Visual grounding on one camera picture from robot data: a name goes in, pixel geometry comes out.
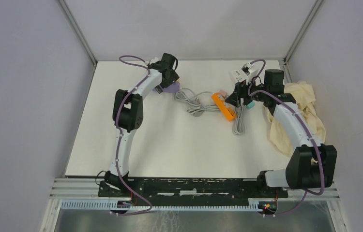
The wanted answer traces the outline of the pink USB charger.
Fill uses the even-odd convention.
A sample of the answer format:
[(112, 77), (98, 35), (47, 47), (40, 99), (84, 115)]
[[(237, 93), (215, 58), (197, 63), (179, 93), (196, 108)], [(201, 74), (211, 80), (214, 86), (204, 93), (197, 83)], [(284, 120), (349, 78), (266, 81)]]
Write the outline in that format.
[(226, 98), (228, 96), (228, 93), (223, 91), (223, 90), (220, 90), (219, 91), (220, 95), (223, 96), (224, 98)]

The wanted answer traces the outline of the purple power strip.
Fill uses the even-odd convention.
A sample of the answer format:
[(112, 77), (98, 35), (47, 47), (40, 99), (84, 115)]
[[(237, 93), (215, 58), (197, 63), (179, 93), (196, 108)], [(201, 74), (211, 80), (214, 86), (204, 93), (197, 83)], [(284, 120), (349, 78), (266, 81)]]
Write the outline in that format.
[(181, 85), (179, 82), (174, 82), (166, 88), (161, 88), (162, 92), (171, 93), (171, 94), (177, 93), (178, 91), (180, 91), (180, 89), (181, 89)]

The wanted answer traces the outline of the white power strip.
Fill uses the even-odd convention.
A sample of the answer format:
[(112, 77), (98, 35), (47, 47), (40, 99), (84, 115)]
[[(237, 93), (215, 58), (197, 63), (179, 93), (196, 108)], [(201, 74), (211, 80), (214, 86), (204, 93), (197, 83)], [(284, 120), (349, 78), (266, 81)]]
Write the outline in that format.
[(242, 81), (247, 81), (248, 75), (243, 70), (231, 70), (229, 72), (231, 81), (236, 84)]

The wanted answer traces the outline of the teal USB charger plug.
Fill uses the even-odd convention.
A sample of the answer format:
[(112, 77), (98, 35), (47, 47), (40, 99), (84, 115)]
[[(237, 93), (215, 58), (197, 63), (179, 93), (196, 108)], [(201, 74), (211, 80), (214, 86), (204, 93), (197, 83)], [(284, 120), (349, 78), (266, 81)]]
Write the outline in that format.
[(246, 109), (252, 109), (254, 106), (255, 106), (255, 102), (252, 101), (246, 105)]

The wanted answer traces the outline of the orange power strip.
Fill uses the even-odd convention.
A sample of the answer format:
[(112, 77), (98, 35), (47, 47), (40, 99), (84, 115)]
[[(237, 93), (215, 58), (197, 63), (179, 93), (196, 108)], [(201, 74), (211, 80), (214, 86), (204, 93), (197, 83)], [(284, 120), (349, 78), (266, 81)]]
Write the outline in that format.
[(214, 93), (212, 95), (212, 100), (226, 120), (233, 121), (237, 117), (235, 110), (225, 101), (225, 97), (220, 92)]

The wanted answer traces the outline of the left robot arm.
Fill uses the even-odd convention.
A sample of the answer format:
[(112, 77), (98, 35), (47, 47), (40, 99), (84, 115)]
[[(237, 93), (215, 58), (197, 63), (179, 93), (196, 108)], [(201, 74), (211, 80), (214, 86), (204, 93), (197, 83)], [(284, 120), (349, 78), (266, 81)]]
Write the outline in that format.
[(131, 55), (123, 55), (119, 60), (146, 70), (145, 76), (132, 88), (118, 89), (114, 99), (112, 118), (116, 129), (115, 154), (104, 180), (111, 192), (121, 197), (129, 189), (129, 157), (136, 130), (143, 122), (143, 101), (153, 90), (162, 93), (179, 76), (176, 73), (178, 59), (169, 53), (163, 53), (160, 59), (153, 58), (148, 62)]

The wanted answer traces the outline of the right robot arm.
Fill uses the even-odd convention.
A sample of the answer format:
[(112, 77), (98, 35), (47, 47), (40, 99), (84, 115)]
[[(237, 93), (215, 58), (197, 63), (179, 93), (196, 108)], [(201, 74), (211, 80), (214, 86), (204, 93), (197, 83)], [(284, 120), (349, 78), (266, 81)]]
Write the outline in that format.
[(267, 69), (264, 82), (255, 84), (257, 72), (233, 70), (230, 76), (236, 81), (233, 92), (226, 102), (238, 107), (254, 101), (262, 102), (274, 119), (278, 120), (290, 144), (293, 154), (285, 169), (266, 171), (264, 178), (256, 183), (256, 192), (269, 197), (275, 188), (303, 189), (321, 195), (332, 185), (337, 151), (325, 145), (314, 135), (296, 104), (295, 98), (285, 93), (284, 72)]

